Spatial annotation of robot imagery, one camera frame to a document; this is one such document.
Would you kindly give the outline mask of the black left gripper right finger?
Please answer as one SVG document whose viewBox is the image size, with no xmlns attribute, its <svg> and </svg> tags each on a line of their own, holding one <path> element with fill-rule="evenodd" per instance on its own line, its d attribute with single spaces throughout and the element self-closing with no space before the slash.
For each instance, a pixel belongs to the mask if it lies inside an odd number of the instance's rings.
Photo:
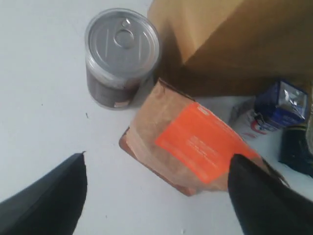
<svg viewBox="0 0 313 235">
<path fill-rule="evenodd" d="M 228 173 L 228 193 L 245 235 L 311 235 L 313 203 L 235 154 Z"/>
</svg>

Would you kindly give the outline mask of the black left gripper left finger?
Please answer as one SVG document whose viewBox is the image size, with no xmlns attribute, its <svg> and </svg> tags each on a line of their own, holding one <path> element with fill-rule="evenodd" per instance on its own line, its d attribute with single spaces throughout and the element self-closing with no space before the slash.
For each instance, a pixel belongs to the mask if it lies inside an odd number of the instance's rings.
<svg viewBox="0 0 313 235">
<path fill-rule="evenodd" d="M 0 204 L 2 235 L 71 235 L 87 197 L 84 153 L 75 153 Z"/>
</svg>

